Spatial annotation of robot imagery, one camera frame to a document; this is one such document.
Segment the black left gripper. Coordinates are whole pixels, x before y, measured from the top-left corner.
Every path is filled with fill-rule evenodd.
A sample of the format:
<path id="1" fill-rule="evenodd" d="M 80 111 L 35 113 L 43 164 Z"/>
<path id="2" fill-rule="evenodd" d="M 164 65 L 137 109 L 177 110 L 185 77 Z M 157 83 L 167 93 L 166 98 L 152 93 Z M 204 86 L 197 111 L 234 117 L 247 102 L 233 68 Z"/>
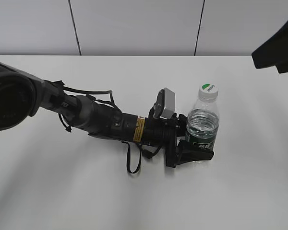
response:
<path id="1" fill-rule="evenodd" d="M 172 118 L 164 123 L 164 147 L 165 147 L 165 165 L 175 168 L 191 161 L 210 161 L 214 152 L 208 149 L 202 149 L 193 144 L 180 140 L 177 145 L 177 138 L 184 137 L 186 132 L 187 117 L 183 114 L 173 114 Z"/>

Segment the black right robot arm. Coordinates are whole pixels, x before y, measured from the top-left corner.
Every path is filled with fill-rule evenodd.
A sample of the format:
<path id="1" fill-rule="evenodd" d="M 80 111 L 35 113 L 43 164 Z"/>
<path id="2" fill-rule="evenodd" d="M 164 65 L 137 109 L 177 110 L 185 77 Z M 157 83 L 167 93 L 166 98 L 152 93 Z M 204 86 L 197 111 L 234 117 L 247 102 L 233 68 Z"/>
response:
<path id="1" fill-rule="evenodd" d="M 256 69 L 276 67 L 279 74 L 288 73 L 288 20 L 251 54 Z"/>

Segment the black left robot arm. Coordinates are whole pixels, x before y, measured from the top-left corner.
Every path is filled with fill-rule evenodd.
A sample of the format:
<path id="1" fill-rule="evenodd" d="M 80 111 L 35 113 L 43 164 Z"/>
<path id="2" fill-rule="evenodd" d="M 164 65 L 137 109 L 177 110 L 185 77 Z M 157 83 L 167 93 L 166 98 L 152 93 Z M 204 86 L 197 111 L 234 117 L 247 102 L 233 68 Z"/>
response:
<path id="1" fill-rule="evenodd" d="M 0 131 L 15 127 L 39 108 L 53 111 L 66 131 L 72 128 L 88 135 L 134 143 L 140 157 L 152 158 L 154 152 L 145 146 L 163 149 L 167 167 L 191 161 L 209 161 L 212 150 L 183 140 L 187 118 L 175 113 L 175 94 L 164 88 L 158 92 L 148 117 L 123 113 L 114 103 L 99 100 L 98 91 L 82 91 L 66 87 L 62 81 L 40 79 L 0 62 Z"/>

